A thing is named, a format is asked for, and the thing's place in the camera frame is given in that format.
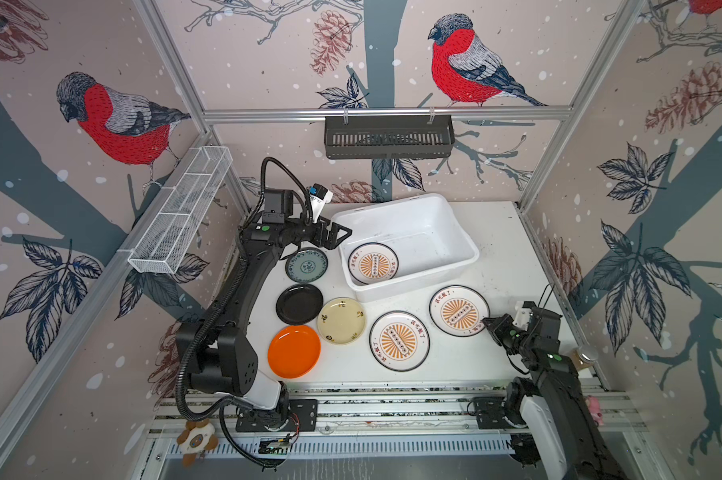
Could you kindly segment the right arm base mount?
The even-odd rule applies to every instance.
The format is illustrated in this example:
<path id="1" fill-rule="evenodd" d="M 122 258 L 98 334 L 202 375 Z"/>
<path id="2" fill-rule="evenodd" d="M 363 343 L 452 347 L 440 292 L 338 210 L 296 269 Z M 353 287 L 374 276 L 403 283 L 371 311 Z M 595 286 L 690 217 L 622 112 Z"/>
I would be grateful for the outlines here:
<path id="1" fill-rule="evenodd" d="M 467 413 L 474 417 L 480 430 L 524 429 L 523 419 L 515 413 L 509 413 L 505 401 L 498 396 L 475 397 L 466 407 Z"/>

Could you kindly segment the white plate orange sunburst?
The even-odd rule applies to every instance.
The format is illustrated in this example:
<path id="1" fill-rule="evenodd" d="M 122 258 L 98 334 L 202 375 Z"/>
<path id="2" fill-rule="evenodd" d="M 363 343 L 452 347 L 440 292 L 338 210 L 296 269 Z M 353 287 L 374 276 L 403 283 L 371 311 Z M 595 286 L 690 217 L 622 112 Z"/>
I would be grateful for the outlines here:
<path id="1" fill-rule="evenodd" d="M 356 247 L 347 264 L 351 277 L 363 285 L 390 280 L 399 269 L 399 259 L 395 251 L 377 242 Z"/>

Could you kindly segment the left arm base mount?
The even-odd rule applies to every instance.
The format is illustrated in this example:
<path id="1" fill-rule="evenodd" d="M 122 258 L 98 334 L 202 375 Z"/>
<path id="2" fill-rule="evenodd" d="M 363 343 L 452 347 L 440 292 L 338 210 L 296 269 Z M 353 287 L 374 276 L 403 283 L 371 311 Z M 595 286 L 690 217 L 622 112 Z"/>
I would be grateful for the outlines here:
<path id="1" fill-rule="evenodd" d="M 318 401 L 292 399 L 280 402 L 275 410 L 243 409 L 237 413 L 237 433 L 313 432 Z"/>

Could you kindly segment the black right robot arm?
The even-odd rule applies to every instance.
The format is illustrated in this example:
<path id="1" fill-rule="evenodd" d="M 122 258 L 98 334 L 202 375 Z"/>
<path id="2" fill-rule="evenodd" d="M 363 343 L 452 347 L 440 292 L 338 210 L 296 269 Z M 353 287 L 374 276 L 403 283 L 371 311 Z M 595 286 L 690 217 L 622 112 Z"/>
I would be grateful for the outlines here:
<path id="1" fill-rule="evenodd" d="M 530 429 L 549 479 L 625 479 L 592 418 L 573 361 L 560 354 L 561 319 L 533 301 L 521 302 L 514 316 L 482 319 L 494 342 L 523 364 L 506 389 L 505 418 Z"/>

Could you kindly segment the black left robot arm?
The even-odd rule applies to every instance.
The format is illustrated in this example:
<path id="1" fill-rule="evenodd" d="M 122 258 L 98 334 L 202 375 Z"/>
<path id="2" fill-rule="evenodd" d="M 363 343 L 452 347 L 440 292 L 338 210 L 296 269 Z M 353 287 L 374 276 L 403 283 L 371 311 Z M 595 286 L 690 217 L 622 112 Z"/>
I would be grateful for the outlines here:
<path id="1" fill-rule="evenodd" d="M 240 230 L 233 270 L 203 321 L 184 324 L 176 333 L 180 362 L 175 401 L 184 419 L 200 422 L 235 405 L 263 415 L 264 422 L 286 422 L 287 389 L 259 371 L 258 355 L 247 338 L 252 311 L 288 245 L 309 242 L 333 250 L 351 235 L 350 228 L 325 217 L 309 224 L 299 219 L 251 223 Z"/>

